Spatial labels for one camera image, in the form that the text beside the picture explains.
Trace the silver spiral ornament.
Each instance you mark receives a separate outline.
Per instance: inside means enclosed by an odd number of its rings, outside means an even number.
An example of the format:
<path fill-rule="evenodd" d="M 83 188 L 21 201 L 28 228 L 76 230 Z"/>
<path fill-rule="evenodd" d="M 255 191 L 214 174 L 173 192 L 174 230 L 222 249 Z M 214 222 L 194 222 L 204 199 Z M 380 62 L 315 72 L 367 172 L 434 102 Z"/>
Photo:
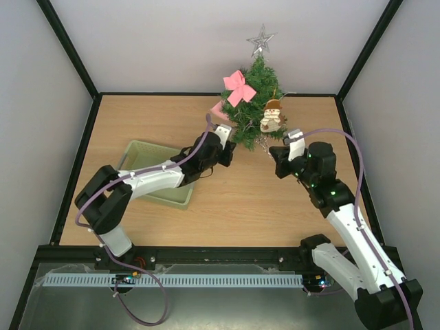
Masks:
<path fill-rule="evenodd" d="M 260 135 L 255 139 L 255 142 L 263 149 L 264 153 L 272 159 L 272 155 L 269 151 L 269 144 L 267 138 L 264 135 Z"/>

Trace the brown hat snowman ornament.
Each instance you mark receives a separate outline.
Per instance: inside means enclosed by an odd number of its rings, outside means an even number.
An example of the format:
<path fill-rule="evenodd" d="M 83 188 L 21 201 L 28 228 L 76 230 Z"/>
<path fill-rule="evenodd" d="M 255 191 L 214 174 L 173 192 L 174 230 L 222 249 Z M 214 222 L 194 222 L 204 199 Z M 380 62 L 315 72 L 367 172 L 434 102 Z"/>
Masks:
<path fill-rule="evenodd" d="M 277 99 L 269 100 L 263 110 L 263 118 L 260 121 L 262 133 L 271 133 L 281 129 L 286 122 L 286 117 L 281 113 L 281 101 Z"/>

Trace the pink hat gnome ornament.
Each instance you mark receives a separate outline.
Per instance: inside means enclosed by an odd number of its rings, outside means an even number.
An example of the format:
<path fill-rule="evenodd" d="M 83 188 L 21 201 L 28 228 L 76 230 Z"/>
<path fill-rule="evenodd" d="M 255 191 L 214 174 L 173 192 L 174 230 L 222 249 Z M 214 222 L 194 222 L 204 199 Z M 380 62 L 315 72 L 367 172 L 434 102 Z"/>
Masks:
<path fill-rule="evenodd" d="M 223 112 L 223 105 L 224 102 L 221 100 L 219 101 L 216 105 L 214 105 L 211 109 L 210 112 L 214 115 L 217 116 L 218 118 L 222 119 L 222 120 L 228 120 L 228 115 L 226 113 Z"/>

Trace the pink heart ornament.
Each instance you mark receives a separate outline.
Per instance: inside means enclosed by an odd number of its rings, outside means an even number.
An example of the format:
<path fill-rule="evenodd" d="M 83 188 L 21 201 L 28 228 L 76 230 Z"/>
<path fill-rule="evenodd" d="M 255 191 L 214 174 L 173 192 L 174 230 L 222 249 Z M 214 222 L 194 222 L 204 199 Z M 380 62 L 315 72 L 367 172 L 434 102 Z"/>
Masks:
<path fill-rule="evenodd" d="M 225 89 L 230 91 L 227 101 L 236 107 L 241 101 L 250 102 L 256 95 L 256 91 L 246 83 L 245 77 L 240 70 L 223 78 Z"/>

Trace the light green plastic basket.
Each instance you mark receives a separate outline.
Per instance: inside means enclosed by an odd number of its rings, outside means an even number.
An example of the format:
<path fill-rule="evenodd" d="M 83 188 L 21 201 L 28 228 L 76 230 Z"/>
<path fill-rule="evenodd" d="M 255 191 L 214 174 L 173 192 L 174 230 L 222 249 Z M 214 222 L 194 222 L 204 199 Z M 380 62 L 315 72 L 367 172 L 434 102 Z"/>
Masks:
<path fill-rule="evenodd" d="M 156 166 L 172 156 L 177 155 L 179 152 L 180 150 L 178 148 L 132 140 L 126 147 L 117 165 L 117 170 L 137 170 L 144 167 Z M 156 190 L 155 192 L 141 196 L 140 199 L 186 210 L 190 203 L 194 187 L 195 183 L 191 183 L 181 188 Z"/>

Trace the silver star tree topper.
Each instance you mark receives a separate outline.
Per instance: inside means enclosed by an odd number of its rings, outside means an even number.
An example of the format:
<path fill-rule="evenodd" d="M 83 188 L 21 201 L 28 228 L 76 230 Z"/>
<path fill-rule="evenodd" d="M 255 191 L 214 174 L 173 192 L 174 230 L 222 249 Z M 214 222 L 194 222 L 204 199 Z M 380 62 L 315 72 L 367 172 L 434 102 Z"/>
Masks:
<path fill-rule="evenodd" d="M 246 39 L 253 46 L 251 57 L 262 56 L 264 52 L 270 53 L 269 43 L 276 35 L 277 32 L 267 33 L 265 24 L 262 24 L 257 36 Z"/>

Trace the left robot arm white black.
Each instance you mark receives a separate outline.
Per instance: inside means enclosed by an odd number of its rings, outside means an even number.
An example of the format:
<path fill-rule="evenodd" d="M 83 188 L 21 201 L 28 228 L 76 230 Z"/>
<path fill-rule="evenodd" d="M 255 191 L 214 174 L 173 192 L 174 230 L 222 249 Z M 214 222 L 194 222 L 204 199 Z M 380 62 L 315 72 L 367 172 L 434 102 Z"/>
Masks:
<path fill-rule="evenodd" d="M 121 225 L 128 203 L 158 190 L 190 185 L 217 164 L 228 167 L 236 147 L 229 141 L 231 133 L 231 127 L 218 125 L 202 133 L 193 146 L 155 166 L 137 170 L 101 167 L 75 199 L 76 223 L 80 225 L 83 216 L 85 226 L 101 244 L 115 257 L 123 256 L 133 247 Z"/>

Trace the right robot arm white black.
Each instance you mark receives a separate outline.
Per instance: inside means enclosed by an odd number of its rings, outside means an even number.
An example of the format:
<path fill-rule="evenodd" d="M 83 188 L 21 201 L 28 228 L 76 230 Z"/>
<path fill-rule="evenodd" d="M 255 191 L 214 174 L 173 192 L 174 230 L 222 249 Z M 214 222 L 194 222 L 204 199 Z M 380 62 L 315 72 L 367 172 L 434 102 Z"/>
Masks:
<path fill-rule="evenodd" d="M 385 329 L 408 321 L 414 327 L 423 289 L 408 280 L 385 253 L 355 206 L 350 188 L 336 177 L 336 154 L 326 142 L 291 142 L 271 146 L 279 178 L 293 175 L 306 189 L 321 215 L 338 232 L 351 258 L 340 253 L 323 234 L 300 242 L 300 262 L 307 269 L 322 268 L 350 295 L 367 329 Z"/>

